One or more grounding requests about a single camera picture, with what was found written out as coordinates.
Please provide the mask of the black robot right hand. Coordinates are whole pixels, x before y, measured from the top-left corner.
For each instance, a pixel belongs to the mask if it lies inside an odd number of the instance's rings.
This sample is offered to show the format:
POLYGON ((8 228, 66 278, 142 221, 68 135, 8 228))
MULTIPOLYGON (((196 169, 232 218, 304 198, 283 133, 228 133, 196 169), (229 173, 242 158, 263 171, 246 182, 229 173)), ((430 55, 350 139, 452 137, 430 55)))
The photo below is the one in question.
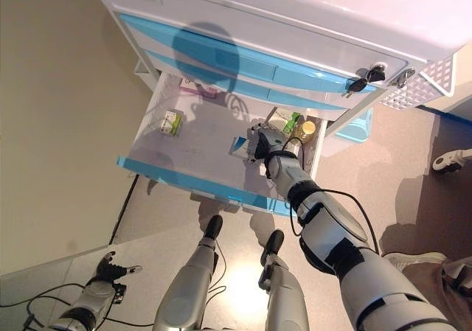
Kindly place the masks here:
POLYGON ((262 122, 248 129, 248 140, 249 161, 254 162, 265 159, 272 151, 281 150, 286 136, 276 127, 262 122))

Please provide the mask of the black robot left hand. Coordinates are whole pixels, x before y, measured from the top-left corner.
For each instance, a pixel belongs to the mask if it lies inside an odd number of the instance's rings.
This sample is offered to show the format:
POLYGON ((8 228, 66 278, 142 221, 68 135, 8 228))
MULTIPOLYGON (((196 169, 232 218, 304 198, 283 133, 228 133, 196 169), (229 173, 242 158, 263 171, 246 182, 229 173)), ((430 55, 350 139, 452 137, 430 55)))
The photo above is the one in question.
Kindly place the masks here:
POLYGON ((108 252, 97 265, 95 278, 100 281, 114 283, 115 280, 123 276, 139 273, 143 267, 141 265, 134 265, 131 267, 123 267, 112 263, 115 251, 108 252))

